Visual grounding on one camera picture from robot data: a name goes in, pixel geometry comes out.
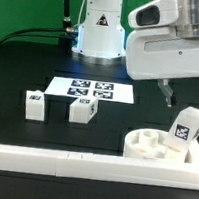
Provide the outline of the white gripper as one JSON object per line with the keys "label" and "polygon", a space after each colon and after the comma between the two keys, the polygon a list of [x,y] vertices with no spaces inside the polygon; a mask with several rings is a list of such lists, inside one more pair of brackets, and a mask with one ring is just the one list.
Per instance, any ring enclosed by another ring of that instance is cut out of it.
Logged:
{"label": "white gripper", "polygon": [[127,39],[127,73],[133,80],[159,79],[167,106],[172,78],[199,77],[199,38],[181,39],[170,26],[134,30]]}

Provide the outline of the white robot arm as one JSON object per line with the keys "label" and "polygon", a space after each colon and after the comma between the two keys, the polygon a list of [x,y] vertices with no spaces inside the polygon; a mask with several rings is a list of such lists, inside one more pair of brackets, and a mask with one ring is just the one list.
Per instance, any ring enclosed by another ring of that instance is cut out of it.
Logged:
{"label": "white robot arm", "polygon": [[172,104],[172,78],[199,76],[199,0],[152,0],[128,15],[132,29],[120,24],[123,0],[86,0],[72,51],[93,64],[125,58],[134,80],[156,79]]}

